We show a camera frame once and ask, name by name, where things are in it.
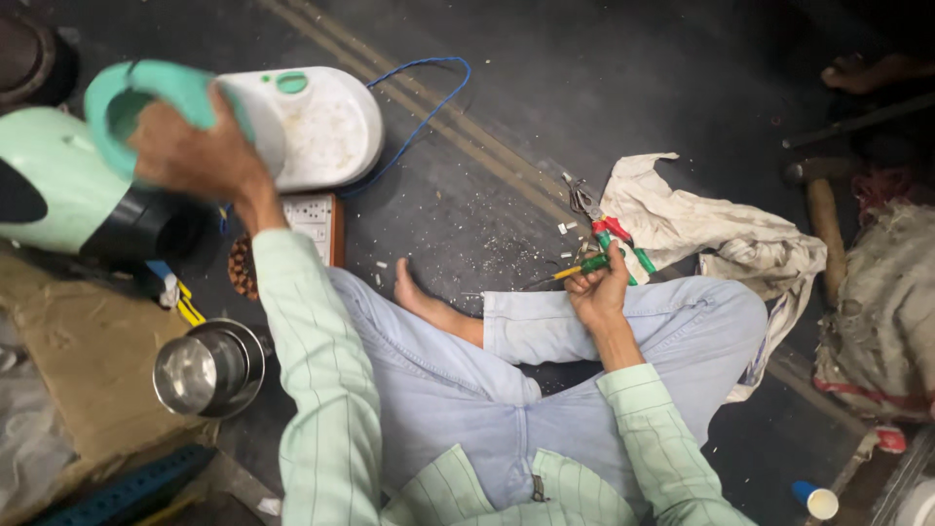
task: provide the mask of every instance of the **light blue jeans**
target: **light blue jeans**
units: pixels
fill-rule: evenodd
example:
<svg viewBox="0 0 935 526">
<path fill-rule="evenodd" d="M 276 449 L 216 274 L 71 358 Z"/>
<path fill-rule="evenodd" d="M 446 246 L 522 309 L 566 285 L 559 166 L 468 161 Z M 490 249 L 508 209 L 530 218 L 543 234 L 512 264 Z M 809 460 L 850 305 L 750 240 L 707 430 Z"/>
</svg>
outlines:
<svg viewBox="0 0 935 526">
<path fill-rule="evenodd" d="M 486 292 L 483 349 L 435 329 L 345 270 L 329 269 L 373 364 L 383 485 L 393 494 L 461 444 L 496 509 L 529 502 L 538 448 L 574 459 L 647 509 L 600 375 L 542 398 L 514 364 L 597 360 L 565 292 Z M 763 341 L 763 301 L 737 282 L 689 277 L 630 287 L 624 315 L 688 429 L 708 423 Z"/>
</svg>

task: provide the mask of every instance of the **metal hammer head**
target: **metal hammer head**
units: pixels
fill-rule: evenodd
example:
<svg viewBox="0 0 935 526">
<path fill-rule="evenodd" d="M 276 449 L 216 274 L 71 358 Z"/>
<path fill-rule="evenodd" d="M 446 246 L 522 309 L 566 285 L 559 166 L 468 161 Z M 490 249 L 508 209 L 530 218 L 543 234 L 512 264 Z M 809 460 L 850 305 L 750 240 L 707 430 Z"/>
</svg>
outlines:
<svg viewBox="0 0 935 526">
<path fill-rule="evenodd" d="M 816 179 L 842 179 L 850 177 L 859 167 L 849 157 L 812 157 L 785 167 L 783 181 L 788 184 L 806 184 Z"/>
</svg>

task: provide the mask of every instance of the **cardboard box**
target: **cardboard box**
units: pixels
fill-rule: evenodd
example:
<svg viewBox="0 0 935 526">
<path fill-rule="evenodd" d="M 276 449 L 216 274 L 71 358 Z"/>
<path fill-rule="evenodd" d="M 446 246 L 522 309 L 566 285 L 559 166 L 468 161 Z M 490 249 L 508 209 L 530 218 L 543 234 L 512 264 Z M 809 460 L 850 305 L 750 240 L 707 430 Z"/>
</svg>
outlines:
<svg viewBox="0 0 935 526">
<path fill-rule="evenodd" d="M 0 525 L 25 521 L 128 460 L 153 460 L 206 432 L 206 420 L 169 413 L 152 386 L 156 353 L 189 328 L 177 313 L 88 282 L 57 281 L 4 254 L 0 309 L 16 326 L 78 457 L 53 494 L 8 510 Z"/>
</svg>

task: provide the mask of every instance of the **blue cup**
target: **blue cup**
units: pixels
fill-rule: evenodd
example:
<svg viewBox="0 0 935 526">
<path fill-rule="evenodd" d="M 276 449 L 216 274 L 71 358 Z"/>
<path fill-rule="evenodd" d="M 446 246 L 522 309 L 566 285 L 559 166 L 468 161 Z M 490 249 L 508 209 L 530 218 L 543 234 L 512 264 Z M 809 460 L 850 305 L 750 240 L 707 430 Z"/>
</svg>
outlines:
<svg viewBox="0 0 935 526">
<path fill-rule="evenodd" d="M 792 483 L 792 494 L 800 504 L 808 508 L 812 517 L 831 519 L 838 513 L 838 496 L 830 489 L 819 488 L 811 482 L 798 480 Z"/>
</svg>

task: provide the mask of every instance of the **red and green pliers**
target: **red and green pliers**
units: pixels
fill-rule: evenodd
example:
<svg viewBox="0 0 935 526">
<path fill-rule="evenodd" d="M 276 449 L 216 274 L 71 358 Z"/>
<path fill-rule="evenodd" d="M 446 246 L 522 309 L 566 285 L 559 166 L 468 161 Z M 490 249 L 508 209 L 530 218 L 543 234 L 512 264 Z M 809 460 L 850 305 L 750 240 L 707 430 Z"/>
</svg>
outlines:
<svg viewBox="0 0 935 526">
<path fill-rule="evenodd" d="M 597 204 L 597 200 L 581 189 L 581 185 L 584 181 L 575 182 L 567 173 L 563 173 L 562 177 L 565 179 L 565 182 L 568 183 L 571 209 L 578 213 L 585 213 L 588 218 L 591 219 L 591 231 L 594 233 L 594 237 L 597 238 L 597 243 L 600 245 L 600 248 L 603 249 L 604 252 L 607 252 L 608 247 L 611 245 L 611 234 L 613 234 L 620 238 L 620 241 L 630 246 L 630 250 L 636 255 L 647 273 L 652 274 L 655 272 L 655 265 L 653 265 L 653 262 L 646 253 L 643 252 L 643 249 L 636 248 L 633 245 L 633 237 L 620 226 L 620 222 L 617 221 L 617 218 L 610 217 L 604 213 L 604 211 L 600 209 L 600 205 Z M 630 284 L 636 285 L 636 279 L 632 274 L 630 275 Z"/>
</svg>

